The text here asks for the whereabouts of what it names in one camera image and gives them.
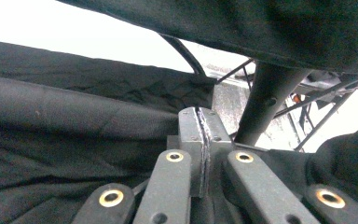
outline metal rod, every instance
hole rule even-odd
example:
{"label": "metal rod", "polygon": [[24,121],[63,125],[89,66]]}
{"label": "metal rod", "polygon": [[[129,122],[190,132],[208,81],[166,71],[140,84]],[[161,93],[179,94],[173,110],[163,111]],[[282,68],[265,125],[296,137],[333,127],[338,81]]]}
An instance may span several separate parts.
{"label": "metal rod", "polygon": [[188,62],[196,75],[206,76],[200,62],[179,39],[167,35],[160,36],[182,55],[182,57]]}
{"label": "metal rod", "polygon": [[216,85],[220,84],[222,81],[226,80],[228,77],[231,77],[232,75],[234,75],[236,72],[240,71],[244,66],[248,65],[249,63],[252,63],[254,61],[254,59],[249,59],[248,61],[246,61],[245,63],[241,64],[240,66],[234,68],[231,72],[227,73],[225,76],[221,77],[220,79],[218,79],[216,81]]}
{"label": "metal rod", "polygon": [[316,127],[307,135],[307,137],[295,148],[295,151],[299,151],[312,136],[318,132],[319,129],[333,116],[338,109],[350,98],[353,92],[347,93],[331,108],[331,110],[324,116],[324,118],[316,125]]}
{"label": "metal rod", "polygon": [[246,82],[248,83],[249,91],[252,91],[251,81],[249,81],[249,76],[248,76],[248,72],[246,72],[246,67],[244,66],[242,69],[246,77]]}
{"label": "metal rod", "polygon": [[347,86],[350,86],[351,84],[354,84],[356,82],[358,82],[358,78],[355,78],[355,79],[352,79],[352,80],[347,80],[347,81],[341,82],[341,83],[337,84],[336,86],[331,87],[331,88],[329,88],[327,90],[316,92],[313,96],[311,96],[310,98],[306,99],[305,101],[302,101],[302,102],[300,102],[298,104],[292,105],[292,106],[290,106],[288,108],[285,108],[285,109],[281,110],[280,112],[278,112],[275,115],[274,118],[276,119],[276,118],[278,118],[278,117],[280,117],[282,115],[285,115],[285,114],[289,113],[292,110],[295,110],[297,108],[303,107],[304,105],[309,105],[310,103],[325,97],[325,95],[330,94],[331,92],[339,91],[340,89],[345,88]]}
{"label": "metal rod", "polygon": [[310,127],[312,127],[312,129],[314,129],[315,126],[313,125],[312,120],[310,119],[310,106],[308,106],[308,110],[306,110],[305,116],[307,117],[307,120],[308,120],[308,122],[310,123]]}
{"label": "metal rod", "polygon": [[287,96],[311,71],[258,62],[235,142],[254,146]]}
{"label": "metal rod", "polygon": [[247,149],[251,149],[251,150],[256,150],[256,151],[269,151],[269,149],[266,149],[266,148],[252,147],[252,146],[248,146],[248,145],[244,145],[244,144],[240,144],[240,143],[235,143],[235,146],[241,147],[241,148],[247,148]]}
{"label": "metal rod", "polygon": [[132,189],[133,195],[137,196],[138,194],[142,193],[146,188],[147,184],[149,183],[150,178],[146,179],[146,181],[142,182],[140,185],[136,186]]}

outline black canvas cover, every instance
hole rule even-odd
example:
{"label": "black canvas cover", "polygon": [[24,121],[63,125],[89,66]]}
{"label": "black canvas cover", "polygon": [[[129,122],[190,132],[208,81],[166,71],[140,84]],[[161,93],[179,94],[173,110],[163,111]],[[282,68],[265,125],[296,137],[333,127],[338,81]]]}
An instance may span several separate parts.
{"label": "black canvas cover", "polygon": [[268,63],[358,73],[358,1],[60,1]]}
{"label": "black canvas cover", "polygon": [[0,77],[177,113],[212,106],[214,79],[154,66],[0,43]]}

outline grommet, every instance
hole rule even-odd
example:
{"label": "grommet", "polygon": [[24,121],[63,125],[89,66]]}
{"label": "grommet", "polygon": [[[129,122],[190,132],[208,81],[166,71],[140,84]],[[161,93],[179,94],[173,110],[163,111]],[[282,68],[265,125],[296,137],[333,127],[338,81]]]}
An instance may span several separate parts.
{"label": "grommet", "polygon": [[179,152],[170,152],[167,154],[167,160],[171,162],[179,162],[183,157],[184,156]]}
{"label": "grommet", "polygon": [[124,194],[121,190],[110,189],[101,194],[100,204],[103,207],[113,207],[120,204],[124,199]]}
{"label": "grommet", "polygon": [[235,158],[237,159],[237,161],[244,162],[244,163],[250,163],[254,160],[253,156],[244,152],[238,152],[235,155]]}
{"label": "grommet", "polygon": [[321,203],[330,207],[343,208],[345,206],[345,201],[341,197],[327,189],[317,189],[316,197]]}

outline metal frame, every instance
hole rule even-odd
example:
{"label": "metal frame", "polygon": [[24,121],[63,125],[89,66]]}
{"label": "metal frame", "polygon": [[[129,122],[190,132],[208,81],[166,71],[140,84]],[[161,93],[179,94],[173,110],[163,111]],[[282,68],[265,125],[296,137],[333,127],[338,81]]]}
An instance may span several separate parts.
{"label": "metal frame", "polygon": [[248,72],[246,71],[246,67],[244,66],[242,69],[243,73],[245,74],[246,82],[248,83],[249,91],[252,91],[251,81],[249,79]]}
{"label": "metal frame", "polygon": [[330,111],[324,116],[324,118],[312,129],[312,131],[307,134],[304,140],[295,148],[295,151],[300,151],[302,147],[312,138],[312,136],[318,132],[322,126],[333,116],[338,109],[351,97],[352,92],[345,94],[341,99],[330,109]]}
{"label": "metal frame", "polygon": [[176,51],[178,51],[180,55],[182,55],[182,57],[188,62],[196,75],[206,76],[200,62],[196,59],[196,57],[194,57],[190,50],[188,50],[179,39],[167,35],[160,36],[171,46],[173,46],[173,48],[176,49]]}
{"label": "metal frame", "polygon": [[[340,103],[343,104],[349,96],[347,93]],[[113,221],[127,224],[134,213],[133,223],[150,224],[186,224],[194,220],[198,223],[231,223],[233,219],[235,223],[271,224],[357,221],[358,203],[337,189],[310,186],[304,198],[298,199],[257,154],[235,150],[236,147],[259,148],[234,146],[222,121],[212,110],[188,108],[180,113],[179,121],[194,126],[197,134],[190,131],[194,135],[192,138],[187,134],[191,127],[179,125],[180,134],[170,137],[168,147],[179,146],[180,149],[162,152],[149,180],[134,189],[119,184],[96,189],[76,215],[74,223]],[[188,136],[193,142],[186,141]],[[202,147],[199,147],[196,136],[200,136]],[[194,166],[195,163],[205,169],[202,171]],[[205,180],[202,194],[191,195],[191,186],[199,184],[191,178],[194,172],[199,172],[197,176]],[[134,196],[142,195],[144,190],[135,212]],[[110,192],[121,197],[105,198]],[[326,192],[340,198],[341,204],[327,202],[322,195]],[[105,201],[114,205],[106,206]],[[342,203],[345,203],[345,210],[341,209]]]}
{"label": "metal frame", "polygon": [[243,70],[245,70],[245,66],[248,65],[249,63],[254,62],[254,59],[249,59],[248,61],[246,61],[245,63],[242,63],[240,66],[234,68],[233,70],[231,70],[231,72],[227,73],[226,75],[224,75],[223,77],[221,77],[220,79],[218,79],[216,81],[216,85],[220,84],[221,82],[223,82],[224,80],[226,80],[227,78],[231,77],[232,75],[234,75],[236,72],[240,71],[242,68]]}
{"label": "metal frame", "polygon": [[339,91],[339,90],[341,90],[343,88],[346,88],[346,87],[348,87],[348,86],[350,86],[352,84],[358,83],[358,77],[356,77],[355,75],[353,75],[353,76],[354,76],[354,79],[341,82],[341,83],[337,84],[336,86],[331,87],[331,88],[329,88],[327,90],[318,91],[314,95],[312,95],[308,99],[306,99],[305,101],[302,101],[301,103],[292,105],[292,106],[290,106],[288,108],[285,108],[285,109],[279,111],[278,113],[276,113],[274,118],[276,119],[276,118],[278,118],[280,116],[283,116],[283,115],[291,112],[292,110],[295,110],[295,109],[300,108],[300,107],[305,106],[305,105],[309,105],[312,102],[315,102],[315,101],[323,98],[325,95],[331,94],[332,92],[337,92],[337,91]]}
{"label": "metal frame", "polygon": [[258,62],[235,142],[254,146],[287,96],[311,71]]}

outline gray metal bracket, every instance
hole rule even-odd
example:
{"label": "gray metal bracket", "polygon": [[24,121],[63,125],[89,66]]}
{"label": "gray metal bracket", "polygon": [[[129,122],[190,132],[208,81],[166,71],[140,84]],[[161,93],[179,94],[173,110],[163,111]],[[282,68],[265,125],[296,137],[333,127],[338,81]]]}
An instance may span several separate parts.
{"label": "gray metal bracket", "polygon": [[205,191],[206,146],[195,107],[179,113],[179,147],[191,155],[191,196],[201,197]]}
{"label": "gray metal bracket", "polygon": [[135,209],[135,198],[127,186],[107,184],[94,190],[72,223],[130,223]]}
{"label": "gray metal bracket", "polygon": [[185,151],[161,153],[133,223],[188,223],[190,169],[191,157]]}
{"label": "gray metal bracket", "polygon": [[233,187],[230,193],[236,193],[235,204],[242,204],[254,223],[319,223],[254,153],[231,152],[225,172]]}

